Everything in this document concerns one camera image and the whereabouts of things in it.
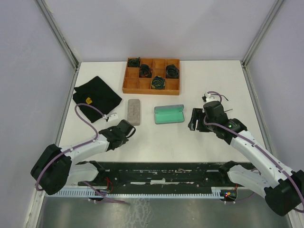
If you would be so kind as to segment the grey glasses case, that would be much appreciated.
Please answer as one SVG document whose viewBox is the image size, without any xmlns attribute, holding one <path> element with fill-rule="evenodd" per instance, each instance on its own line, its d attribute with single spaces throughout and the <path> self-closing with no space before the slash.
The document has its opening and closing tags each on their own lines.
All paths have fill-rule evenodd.
<svg viewBox="0 0 304 228">
<path fill-rule="evenodd" d="M 127 121 L 133 126 L 141 124 L 141 102 L 139 99 L 128 100 Z"/>
</svg>

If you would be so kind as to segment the blue glasses case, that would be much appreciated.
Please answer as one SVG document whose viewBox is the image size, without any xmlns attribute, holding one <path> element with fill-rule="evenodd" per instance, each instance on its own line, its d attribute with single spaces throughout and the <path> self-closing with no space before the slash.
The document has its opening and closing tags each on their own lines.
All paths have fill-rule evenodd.
<svg viewBox="0 0 304 228">
<path fill-rule="evenodd" d="M 184 105 L 165 105 L 154 108 L 154 120 L 156 124 L 174 124 L 184 122 Z"/>
</svg>

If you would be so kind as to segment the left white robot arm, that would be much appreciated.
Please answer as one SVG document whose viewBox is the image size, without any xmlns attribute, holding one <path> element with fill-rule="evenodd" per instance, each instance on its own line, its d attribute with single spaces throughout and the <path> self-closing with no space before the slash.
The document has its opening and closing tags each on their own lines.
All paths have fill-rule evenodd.
<svg viewBox="0 0 304 228">
<path fill-rule="evenodd" d="M 54 195 L 64 186 L 82 181 L 101 185 L 105 180 L 104 168 L 96 161 L 85 161 L 96 154 L 121 147 L 134 135 L 136 128 L 126 120 L 116 126 L 100 130 L 97 135 L 80 144 L 46 147 L 30 175 L 39 191 Z"/>
</svg>

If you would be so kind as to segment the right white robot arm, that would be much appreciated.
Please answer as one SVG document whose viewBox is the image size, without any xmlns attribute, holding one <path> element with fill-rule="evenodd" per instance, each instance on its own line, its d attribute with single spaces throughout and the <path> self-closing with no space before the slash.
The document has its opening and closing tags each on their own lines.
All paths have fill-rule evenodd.
<svg viewBox="0 0 304 228">
<path fill-rule="evenodd" d="M 230 119 L 220 101 L 210 101 L 203 108 L 193 108 L 188 124 L 191 131 L 213 132 L 219 139 L 244 155 L 259 171 L 254 173 L 229 161 L 219 170 L 218 181 L 228 186 L 239 184 L 265 199 L 269 208 L 279 216 L 304 203 L 304 172 L 294 171 L 280 162 L 260 145 L 247 127 L 238 119 Z"/>
</svg>

